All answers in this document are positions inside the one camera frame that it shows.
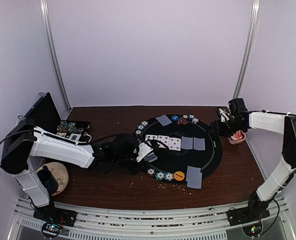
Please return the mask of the blue playing card deck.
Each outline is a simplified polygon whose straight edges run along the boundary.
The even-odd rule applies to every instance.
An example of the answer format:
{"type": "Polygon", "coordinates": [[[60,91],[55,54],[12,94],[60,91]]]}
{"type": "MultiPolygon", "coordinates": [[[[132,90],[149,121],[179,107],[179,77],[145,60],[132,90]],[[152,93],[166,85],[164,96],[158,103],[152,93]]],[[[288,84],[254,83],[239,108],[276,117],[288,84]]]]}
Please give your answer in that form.
{"type": "Polygon", "coordinates": [[[148,163],[152,163],[158,159],[158,156],[155,155],[155,153],[151,153],[144,157],[144,161],[148,163]]]}

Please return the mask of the blue cream 10 chip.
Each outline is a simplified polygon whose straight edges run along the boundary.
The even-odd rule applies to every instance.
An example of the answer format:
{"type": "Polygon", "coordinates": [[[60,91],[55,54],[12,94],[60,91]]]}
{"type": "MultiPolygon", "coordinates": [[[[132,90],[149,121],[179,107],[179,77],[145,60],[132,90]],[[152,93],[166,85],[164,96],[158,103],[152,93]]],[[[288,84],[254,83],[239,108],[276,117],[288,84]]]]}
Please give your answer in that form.
{"type": "Polygon", "coordinates": [[[192,122],[193,122],[194,124],[197,124],[197,123],[199,122],[199,119],[194,118],[194,119],[192,120],[192,122]]]}
{"type": "Polygon", "coordinates": [[[165,180],[172,181],[174,179],[174,175],[172,173],[166,173],[165,174],[165,180]]]}
{"type": "Polygon", "coordinates": [[[147,122],[147,121],[142,121],[142,122],[141,122],[141,125],[142,125],[143,127],[147,127],[147,126],[148,126],[148,122],[147,122]]]}

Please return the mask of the six of hearts card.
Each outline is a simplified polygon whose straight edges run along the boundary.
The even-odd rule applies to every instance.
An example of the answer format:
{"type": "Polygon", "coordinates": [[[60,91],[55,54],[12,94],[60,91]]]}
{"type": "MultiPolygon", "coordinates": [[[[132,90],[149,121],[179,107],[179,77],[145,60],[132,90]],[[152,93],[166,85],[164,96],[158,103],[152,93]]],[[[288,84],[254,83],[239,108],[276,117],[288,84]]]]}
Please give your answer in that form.
{"type": "Polygon", "coordinates": [[[169,146],[169,136],[166,135],[158,135],[157,143],[160,148],[166,148],[169,146]]]}

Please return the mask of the yellow big blind button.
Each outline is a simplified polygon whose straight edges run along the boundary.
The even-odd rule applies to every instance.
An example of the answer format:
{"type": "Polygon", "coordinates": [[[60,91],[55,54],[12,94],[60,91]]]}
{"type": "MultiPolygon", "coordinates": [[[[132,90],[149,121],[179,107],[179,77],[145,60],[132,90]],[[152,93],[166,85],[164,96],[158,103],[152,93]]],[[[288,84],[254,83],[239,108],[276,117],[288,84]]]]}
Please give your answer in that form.
{"type": "Polygon", "coordinates": [[[178,182],[185,180],[185,173],[182,171],[176,171],[173,175],[174,179],[178,182]]]}

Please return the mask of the five of diamonds card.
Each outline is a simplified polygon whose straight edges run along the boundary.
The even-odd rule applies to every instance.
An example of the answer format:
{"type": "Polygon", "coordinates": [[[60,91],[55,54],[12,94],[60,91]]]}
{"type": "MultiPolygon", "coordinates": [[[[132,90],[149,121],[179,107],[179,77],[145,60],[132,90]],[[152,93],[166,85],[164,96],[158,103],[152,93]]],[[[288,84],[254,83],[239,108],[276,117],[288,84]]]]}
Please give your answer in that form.
{"type": "Polygon", "coordinates": [[[171,151],[181,151],[181,138],[171,137],[169,139],[169,149],[171,151]]]}

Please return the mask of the red triangular all-in marker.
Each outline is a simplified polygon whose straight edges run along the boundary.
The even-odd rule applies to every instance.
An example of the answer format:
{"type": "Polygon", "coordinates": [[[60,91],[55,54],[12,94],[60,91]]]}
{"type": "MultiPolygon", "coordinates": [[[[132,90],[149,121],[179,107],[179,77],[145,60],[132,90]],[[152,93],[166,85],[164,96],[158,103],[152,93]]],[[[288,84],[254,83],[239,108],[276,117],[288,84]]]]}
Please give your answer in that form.
{"type": "Polygon", "coordinates": [[[181,117],[178,122],[177,122],[178,125],[186,125],[188,124],[187,122],[187,119],[185,119],[184,117],[181,117]]]}

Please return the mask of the single blue-backed playing card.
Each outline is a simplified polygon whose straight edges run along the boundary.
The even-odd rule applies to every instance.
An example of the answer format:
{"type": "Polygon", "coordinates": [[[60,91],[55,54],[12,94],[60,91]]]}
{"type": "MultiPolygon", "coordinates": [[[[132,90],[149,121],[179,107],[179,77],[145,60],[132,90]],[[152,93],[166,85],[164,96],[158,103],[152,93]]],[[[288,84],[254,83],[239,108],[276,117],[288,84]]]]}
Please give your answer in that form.
{"type": "Polygon", "coordinates": [[[172,120],[167,115],[161,115],[155,118],[163,127],[172,123],[172,120]]]}

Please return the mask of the blue small blind button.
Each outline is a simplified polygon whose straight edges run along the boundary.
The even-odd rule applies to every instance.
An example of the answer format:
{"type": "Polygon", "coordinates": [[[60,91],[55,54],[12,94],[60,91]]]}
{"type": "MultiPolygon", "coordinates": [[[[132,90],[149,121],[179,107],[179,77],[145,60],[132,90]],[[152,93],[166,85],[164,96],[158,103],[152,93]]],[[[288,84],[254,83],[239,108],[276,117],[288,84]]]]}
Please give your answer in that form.
{"type": "Polygon", "coordinates": [[[172,115],[171,119],[176,122],[180,119],[180,117],[178,115],[172,115]]]}

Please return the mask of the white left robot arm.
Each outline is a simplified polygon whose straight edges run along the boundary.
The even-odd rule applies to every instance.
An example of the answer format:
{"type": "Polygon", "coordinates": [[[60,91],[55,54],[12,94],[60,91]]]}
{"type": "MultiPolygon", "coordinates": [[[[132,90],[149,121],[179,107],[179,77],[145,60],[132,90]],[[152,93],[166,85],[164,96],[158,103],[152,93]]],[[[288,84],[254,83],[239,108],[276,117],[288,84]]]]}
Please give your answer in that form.
{"type": "Polygon", "coordinates": [[[144,166],[144,158],[153,153],[149,143],[129,133],[115,133],[92,142],[79,142],[50,133],[30,118],[20,122],[4,139],[0,168],[11,174],[32,199],[40,214],[55,222],[59,210],[51,205],[49,191],[30,165],[30,157],[58,160],[84,169],[96,168],[109,174],[118,164],[135,175],[144,166]]]}

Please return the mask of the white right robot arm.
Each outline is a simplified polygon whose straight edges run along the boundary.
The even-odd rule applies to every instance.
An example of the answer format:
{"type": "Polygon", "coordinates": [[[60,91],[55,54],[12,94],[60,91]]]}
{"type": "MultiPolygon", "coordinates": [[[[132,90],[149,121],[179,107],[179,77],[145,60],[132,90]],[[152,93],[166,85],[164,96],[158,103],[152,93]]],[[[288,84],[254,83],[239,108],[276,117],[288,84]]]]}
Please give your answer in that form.
{"type": "Polygon", "coordinates": [[[238,131],[263,130],[282,136],[281,159],[265,182],[254,193],[255,202],[247,206],[244,216],[254,221],[263,213],[261,203],[269,202],[296,173],[296,114],[267,110],[249,111],[242,98],[228,102],[230,117],[214,120],[208,132],[221,137],[231,137],[238,131]]]}

